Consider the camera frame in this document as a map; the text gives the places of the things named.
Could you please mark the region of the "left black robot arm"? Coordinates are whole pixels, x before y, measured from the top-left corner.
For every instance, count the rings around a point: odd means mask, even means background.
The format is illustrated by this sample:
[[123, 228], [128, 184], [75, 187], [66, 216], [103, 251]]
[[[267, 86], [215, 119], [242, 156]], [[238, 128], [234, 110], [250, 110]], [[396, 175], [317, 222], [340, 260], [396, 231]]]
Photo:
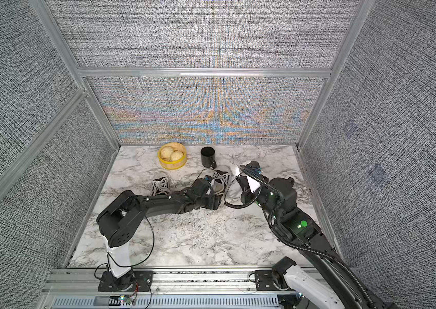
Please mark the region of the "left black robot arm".
[[222, 196], [216, 194], [211, 181], [199, 178], [183, 190], [154, 196], [122, 192], [102, 212], [96, 222], [104, 237], [108, 269], [116, 279], [124, 277], [135, 265], [130, 262], [128, 243], [142, 221], [165, 214], [184, 214], [196, 209], [215, 211]]

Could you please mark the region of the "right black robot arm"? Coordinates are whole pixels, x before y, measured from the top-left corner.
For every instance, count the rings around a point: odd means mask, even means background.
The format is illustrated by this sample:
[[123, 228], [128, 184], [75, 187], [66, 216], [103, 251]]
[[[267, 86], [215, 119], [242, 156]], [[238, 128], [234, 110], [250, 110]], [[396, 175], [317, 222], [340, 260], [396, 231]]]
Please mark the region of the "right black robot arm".
[[278, 289], [292, 289], [318, 308], [396, 308], [384, 301], [347, 266], [315, 220], [297, 206], [292, 178], [239, 176], [241, 202], [257, 204], [279, 242], [299, 251], [325, 280], [319, 283], [294, 260], [284, 257], [273, 268]]

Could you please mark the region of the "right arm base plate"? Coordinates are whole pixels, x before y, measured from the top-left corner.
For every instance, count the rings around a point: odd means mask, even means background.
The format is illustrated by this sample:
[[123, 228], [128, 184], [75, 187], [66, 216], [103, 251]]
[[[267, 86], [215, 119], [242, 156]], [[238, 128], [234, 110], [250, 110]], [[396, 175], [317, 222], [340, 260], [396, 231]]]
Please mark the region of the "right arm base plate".
[[274, 270], [256, 270], [254, 272], [254, 283], [256, 290], [260, 292], [287, 291], [290, 289], [283, 275]]

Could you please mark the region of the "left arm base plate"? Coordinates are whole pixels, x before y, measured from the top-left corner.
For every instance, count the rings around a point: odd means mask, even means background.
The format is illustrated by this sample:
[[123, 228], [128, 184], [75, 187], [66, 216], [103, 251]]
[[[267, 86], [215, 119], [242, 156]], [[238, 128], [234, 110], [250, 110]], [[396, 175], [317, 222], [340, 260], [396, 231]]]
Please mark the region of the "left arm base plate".
[[98, 292], [149, 292], [154, 272], [151, 270], [130, 270], [120, 278], [116, 278], [109, 270], [102, 274]]

